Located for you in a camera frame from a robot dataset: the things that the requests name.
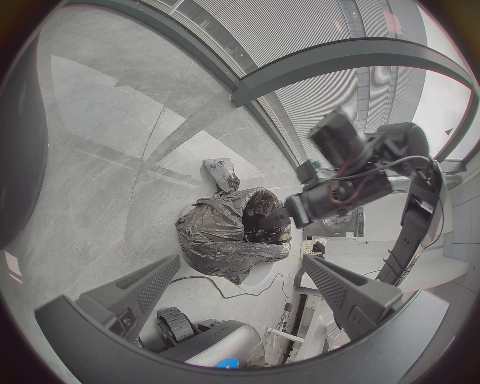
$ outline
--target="gray tile floor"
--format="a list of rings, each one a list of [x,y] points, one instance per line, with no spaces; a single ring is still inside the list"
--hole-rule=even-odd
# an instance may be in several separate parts
[[[2,258],[0,288],[32,345],[65,381],[75,382],[43,338],[34,308],[181,253],[175,221],[214,191],[202,159],[230,157],[241,189],[264,186],[284,199],[299,186],[254,117],[229,102],[228,89],[134,20],[94,7],[58,11],[41,32],[38,75],[48,120],[47,171],[31,220],[6,248],[18,259],[21,282],[9,277]],[[293,232],[292,254],[261,287],[281,272],[290,297],[300,267],[300,232]],[[195,274],[183,263],[177,276]],[[215,280],[225,295],[242,292]],[[190,279],[169,287],[157,307],[178,306],[194,322],[245,321],[264,335],[283,304],[279,278],[259,297],[227,301],[208,281]],[[142,336],[154,334],[152,318]]]

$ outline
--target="white tiled wall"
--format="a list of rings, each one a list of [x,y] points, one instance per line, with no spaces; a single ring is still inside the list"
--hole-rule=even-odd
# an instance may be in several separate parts
[[[460,331],[480,290],[480,174],[453,188],[450,198],[453,232],[444,235],[444,256],[469,262],[469,270],[435,288],[434,294],[449,303],[448,311],[402,384],[411,383],[438,360]]]

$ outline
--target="robotic arm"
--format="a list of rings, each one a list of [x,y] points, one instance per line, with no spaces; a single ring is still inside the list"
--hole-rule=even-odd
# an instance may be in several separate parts
[[[305,184],[303,191],[289,196],[285,206],[262,219],[260,226],[283,226],[291,217],[297,228],[303,228],[314,221],[346,216],[392,192],[386,169],[412,179],[402,230],[375,280],[321,258],[303,257],[303,269],[321,291],[337,324],[350,339],[356,339],[399,308],[402,291],[396,287],[434,242],[443,215],[437,206],[442,207],[445,181],[438,162],[429,156],[425,133],[414,123],[382,125],[367,138],[337,108],[313,127],[308,137],[337,169],[336,176],[321,179],[306,161],[296,170]]]

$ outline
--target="washing machine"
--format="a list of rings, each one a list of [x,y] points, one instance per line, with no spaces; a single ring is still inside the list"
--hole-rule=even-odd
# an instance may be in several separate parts
[[[315,237],[363,237],[365,233],[365,213],[357,208],[345,217],[331,217],[317,221],[303,229],[303,239]]]

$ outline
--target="blue sticker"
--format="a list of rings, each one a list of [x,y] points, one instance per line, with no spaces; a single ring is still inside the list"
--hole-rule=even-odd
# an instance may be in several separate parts
[[[240,362],[233,358],[229,357],[228,359],[220,360],[217,364],[214,365],[216,368],[228,368],[228,369],[238,369]]]

